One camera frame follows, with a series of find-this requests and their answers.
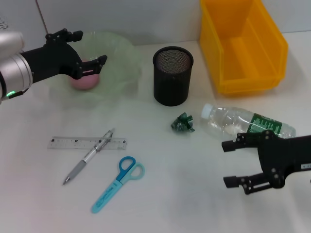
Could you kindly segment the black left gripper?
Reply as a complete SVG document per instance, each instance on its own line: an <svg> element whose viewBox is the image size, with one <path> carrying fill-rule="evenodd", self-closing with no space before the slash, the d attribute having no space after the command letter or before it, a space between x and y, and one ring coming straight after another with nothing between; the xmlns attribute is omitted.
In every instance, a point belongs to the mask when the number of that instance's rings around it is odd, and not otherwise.
<svg viewBox="0 0 311 233"><path fill-rule="evenodd" d="M33 83L58 74L68 75L75 80L99 74L107 61L102 55L95 60L82 62L78 53L67 43L81 41L82 31L70 32L66 28L45 36L43 47L21 53L28 63Z"/></svg>

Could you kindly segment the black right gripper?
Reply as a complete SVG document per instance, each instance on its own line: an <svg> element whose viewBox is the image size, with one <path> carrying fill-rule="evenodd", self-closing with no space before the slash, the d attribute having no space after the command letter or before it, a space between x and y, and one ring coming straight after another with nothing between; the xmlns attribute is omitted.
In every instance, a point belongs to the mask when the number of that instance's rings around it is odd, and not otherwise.
<svg viewBox="0 0 311 233"><path fill-rule="evenodd" d="M270 188L283 188L286 178L311 169L311 137L280 138L272 131L238 133L235 141L222 142L224 152L258 148L263 173L223 177L227 188L242 187L246 195Z"/></svg>

